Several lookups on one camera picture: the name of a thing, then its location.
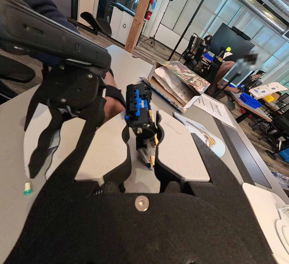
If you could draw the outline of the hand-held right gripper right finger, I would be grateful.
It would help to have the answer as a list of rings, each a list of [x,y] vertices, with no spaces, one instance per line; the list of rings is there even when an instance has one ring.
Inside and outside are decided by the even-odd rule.
[[[171,181],[208,183],[209,174],[189,130],[163,110],[156,113],[157,147],[154,173],[164,191]]]

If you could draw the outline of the white sheet with blue shapes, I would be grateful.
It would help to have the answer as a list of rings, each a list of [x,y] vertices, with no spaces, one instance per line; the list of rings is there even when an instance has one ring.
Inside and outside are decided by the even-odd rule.
[[[271,95],[272,93],[275,92],[280,92],[280,91],[286,91],[288,90],[287,87],[282,85],[279,82],[272,82],[266,85],[261,85],[255,88],[252,88],[249,90],[249,93],[255,98],[255,99],[260,99],[265,96]]]

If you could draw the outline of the white printed paper sheet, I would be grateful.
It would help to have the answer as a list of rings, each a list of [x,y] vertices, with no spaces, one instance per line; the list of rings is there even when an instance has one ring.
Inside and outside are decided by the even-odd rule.
[[[198,99],[193,103],[194,106],[201,108],[208,114],[212,115],[216,119],[222,121],[231,128],[236,129],[235,124],[232,121],[230,113],[226,110],[224,104],[219,101],[215,101],[213,98],[202,94]]]

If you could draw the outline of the open cardboard toy box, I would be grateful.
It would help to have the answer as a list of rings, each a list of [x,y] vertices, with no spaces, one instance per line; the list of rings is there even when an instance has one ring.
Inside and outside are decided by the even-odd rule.
[[[148,77],[140,79],[183,114],[210,86],[179,61],[155,62]]]

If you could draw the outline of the wooden post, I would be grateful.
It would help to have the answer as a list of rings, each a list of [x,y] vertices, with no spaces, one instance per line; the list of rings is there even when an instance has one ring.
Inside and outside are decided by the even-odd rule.
[[[132,25],[128,34],[128,38],[125,44],[125,50],[131,54],[134,52],[134,48],[138,41],[140,31],[142,29],[143,20],[147,11],[150,0],[139,0],[135,16],[132,21]]]

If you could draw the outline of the black and blue toy brick model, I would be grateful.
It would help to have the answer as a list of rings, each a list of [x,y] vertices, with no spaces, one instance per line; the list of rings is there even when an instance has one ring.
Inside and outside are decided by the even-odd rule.
[[[154,171],[158,139],[150,105],[151,96],[151,89],[144,83],[128,85],[125,119],[136,136],[136,151],[146,166]]]

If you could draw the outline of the clear plastic bag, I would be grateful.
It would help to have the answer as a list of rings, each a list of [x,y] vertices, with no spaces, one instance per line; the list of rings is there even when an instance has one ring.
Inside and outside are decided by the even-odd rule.
[[[277,211],[280,219],[275,222],[276,232],[285,250],[289,252],[289,205],[277,208]]]

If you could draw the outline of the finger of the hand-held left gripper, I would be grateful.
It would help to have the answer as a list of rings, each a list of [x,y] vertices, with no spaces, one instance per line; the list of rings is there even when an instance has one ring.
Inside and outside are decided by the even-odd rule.
[[[41,83],[30,100],[24,125],[24,168],[29,179],[38,175],[51,148],[51,111],[48,102],[49,90],[45,83]]]
[[[79,170],[82,162],[77,150],[86,120],[67,115],[58,109],[38,106],[28,124],[28,178],[34,179],[42,168],[48,180],[55,170],[69,159]]]

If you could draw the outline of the large black screen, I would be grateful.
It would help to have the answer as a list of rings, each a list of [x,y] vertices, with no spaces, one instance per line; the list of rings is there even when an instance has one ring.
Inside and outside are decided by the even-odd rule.
[[[239,58],[252,50],[255,45],[244,32],[234,26],[230,28],[225,23],[222,23],[213,35],[209,51],[217,56],[223,49],[225,50],[228,47],[231,48],[230,53],[232,54],[225,57],[224,60],[236,62]]]

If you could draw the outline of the black mesh office chair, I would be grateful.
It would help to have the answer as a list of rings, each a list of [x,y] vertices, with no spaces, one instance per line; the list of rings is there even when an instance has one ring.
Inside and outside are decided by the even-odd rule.
[[[107,37],[112,36],[112,29],[109,22],[105,19],[94,18],[93,14],[89,12],[82,12],[81,18],[84,19],[89,25],[86,26],[70,17],[67,17],[68,22],[76,27],[80,27],[85,31],[88,31],[94,35],[98,35],[99,32],[106,35]]]

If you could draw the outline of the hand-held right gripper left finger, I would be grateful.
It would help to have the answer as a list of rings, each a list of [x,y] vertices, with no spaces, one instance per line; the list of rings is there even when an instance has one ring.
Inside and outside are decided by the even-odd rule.
[[[104,123],[96,132],[82,160],[75,181],[124,183],[132,172],[125,111]]]

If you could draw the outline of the white plastic tray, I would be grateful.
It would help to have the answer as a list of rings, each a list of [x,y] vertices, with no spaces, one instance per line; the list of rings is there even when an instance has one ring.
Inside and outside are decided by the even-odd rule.
[[[285,202],[276,194],[243,183],[242,188],[251,204],[259,225],[272,250],[277,263],[289,263],[289,253],[282,245],[275,227],[275,222],[280,219],[277,208],[285,206]]]

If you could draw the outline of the white recycling cabinet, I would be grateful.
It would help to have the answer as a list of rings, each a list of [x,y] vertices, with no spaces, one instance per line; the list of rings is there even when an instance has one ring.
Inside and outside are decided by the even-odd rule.
[[[119,3],[112,3],[113,11],[110,20],[111,38],[125,45],[135,13]]]

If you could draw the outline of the toy brick instruction booklet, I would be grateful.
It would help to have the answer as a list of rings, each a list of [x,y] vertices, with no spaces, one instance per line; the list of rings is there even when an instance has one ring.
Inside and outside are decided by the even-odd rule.
[[[226,147],[224,142],[209,132],[203,125],[177,112],[173,112],[172,114],[174,118],[185,125],[191,134],[196,134],[218,157],[222,157],[225,154]]]

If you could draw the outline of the red fire extinguisher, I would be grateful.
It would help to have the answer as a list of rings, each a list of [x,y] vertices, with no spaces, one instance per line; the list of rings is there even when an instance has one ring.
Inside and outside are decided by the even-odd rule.
[[[157,3],[157,0],[150,0],[146,14],[145,14],[145,20],[148,20],[148,21],[150,20],[151,15],[155,9],[156,3]]]

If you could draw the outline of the person's left hand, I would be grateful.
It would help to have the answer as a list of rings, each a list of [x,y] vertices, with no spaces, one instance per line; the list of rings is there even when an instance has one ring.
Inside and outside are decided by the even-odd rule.
[[[106,73],[106,77],[104,79],[107,85],[106,91],[106,103],[104,106],[104,123],[115,117],[117,114],[123,112],[125,110],[124,98],[121,94],[121,90],[117,88],[111,70]]]

